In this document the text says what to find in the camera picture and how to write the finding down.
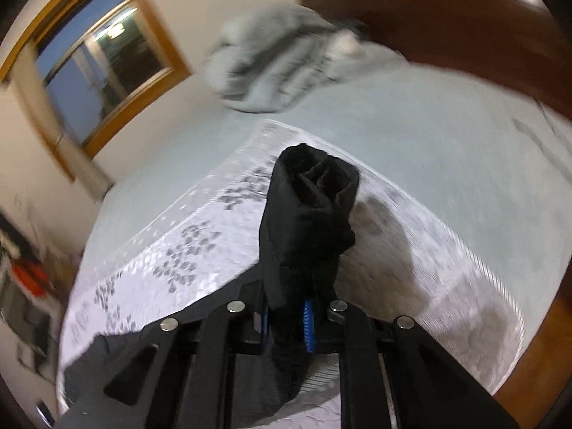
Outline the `black pants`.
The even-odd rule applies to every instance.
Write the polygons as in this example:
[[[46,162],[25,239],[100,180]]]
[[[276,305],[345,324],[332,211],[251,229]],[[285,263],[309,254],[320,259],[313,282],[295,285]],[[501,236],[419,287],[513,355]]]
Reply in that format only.
[[[61,428],[205,428],[220,408],[212,369],[228,337],[261,333],[255,354],[237,350],[230,424],[247,428],[276,414],[301,389],[314,351],[305,348],[305,301],[316,316],[334,299],[341,255],[354,245],[349,223],[359,171],[299,144],[278,156],[267,189],[255,265],[223,288],[137,333],[97,336],[65,371],[71,407]]]

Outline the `grey floral quilted bedspread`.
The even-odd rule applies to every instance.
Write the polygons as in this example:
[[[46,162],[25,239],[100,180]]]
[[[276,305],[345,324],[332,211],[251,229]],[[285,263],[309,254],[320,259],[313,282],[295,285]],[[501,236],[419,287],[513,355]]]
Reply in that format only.
[[[59,428],[512,428],[523,342],[490,269],[328,145],[264,125],[206,207],[116,268]]]

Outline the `orange bag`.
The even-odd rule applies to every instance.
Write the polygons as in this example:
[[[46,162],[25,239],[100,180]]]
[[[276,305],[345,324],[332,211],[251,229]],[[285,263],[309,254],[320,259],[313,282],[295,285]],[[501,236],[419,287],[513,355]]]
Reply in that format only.
[[[13,261],[12,271],[19,284],[34,297],[45,296],[48,292],[49,277],[37,263],[26,260]]]

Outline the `light blue bed mattress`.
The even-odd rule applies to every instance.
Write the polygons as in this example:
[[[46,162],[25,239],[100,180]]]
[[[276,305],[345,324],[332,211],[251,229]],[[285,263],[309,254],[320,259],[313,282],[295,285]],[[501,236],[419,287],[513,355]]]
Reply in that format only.
[[[550,108],[453,71],[406,64],[313,90],[278,120],[318,135],[450,226],[512,292],[533,337],[571,258],[571,124]],[[251,135],[200,77],[145,109],[97,156],[115,184],[74,291]]]

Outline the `black folding chair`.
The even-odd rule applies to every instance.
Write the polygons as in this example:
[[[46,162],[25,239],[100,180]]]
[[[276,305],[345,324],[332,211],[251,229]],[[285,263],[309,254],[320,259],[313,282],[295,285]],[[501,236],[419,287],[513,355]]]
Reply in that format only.
[[[9,276],[1,284],[1,318],[18,338],[15,357],[19,364],[53,384],[55,341],[51,316],[38,308]]]

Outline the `folded grey duvet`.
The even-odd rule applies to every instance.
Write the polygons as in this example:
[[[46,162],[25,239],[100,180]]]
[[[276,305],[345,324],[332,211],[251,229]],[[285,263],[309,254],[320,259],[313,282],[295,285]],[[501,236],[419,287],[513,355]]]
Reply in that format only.
[[[331,37],[342,29],[360,37],[360,56],[331,59]],[[361,22],[328,21],[300,5],[274,4],[222,26],[206,57],[204,78],[227,108],[270,113],[290,109],[318,86],[406,63],[399,52],[369,41]]]

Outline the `white cloth on duvet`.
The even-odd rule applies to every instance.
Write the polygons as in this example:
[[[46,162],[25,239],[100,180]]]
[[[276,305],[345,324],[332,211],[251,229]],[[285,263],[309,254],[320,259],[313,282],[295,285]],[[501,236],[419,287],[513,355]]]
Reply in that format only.
[[[349,29],[342,29],[331,37],[329,56],[339,60],[360,56],[363,53],[360,37]]]

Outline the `wooden framed window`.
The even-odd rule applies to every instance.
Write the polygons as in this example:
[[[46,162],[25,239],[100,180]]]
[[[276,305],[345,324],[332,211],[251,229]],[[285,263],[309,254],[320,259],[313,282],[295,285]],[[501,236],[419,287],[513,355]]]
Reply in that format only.
[[[89,157],[192,74],[150,0],[50,0],[9,51],[1,79],[25,45],[38,55],[58,125]]]

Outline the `beige curtain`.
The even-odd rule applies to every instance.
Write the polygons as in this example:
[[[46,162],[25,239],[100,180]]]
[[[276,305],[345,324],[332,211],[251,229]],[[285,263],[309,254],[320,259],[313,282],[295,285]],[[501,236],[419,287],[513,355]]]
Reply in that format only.
[[[72,181],[78,181],[94,202],[102,202],[113,180],[72,140],[58,122],[54,107],[36,67],[37,52],[27,43],[11,70],[11,83],[45,146]]]

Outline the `dark wooden headboard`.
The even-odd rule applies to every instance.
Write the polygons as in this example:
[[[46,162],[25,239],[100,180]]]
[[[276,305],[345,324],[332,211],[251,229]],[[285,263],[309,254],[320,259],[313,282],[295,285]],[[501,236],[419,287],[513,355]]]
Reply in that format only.
[[[300,0],[411,61],[477,75],[571,115],[571,0]]]

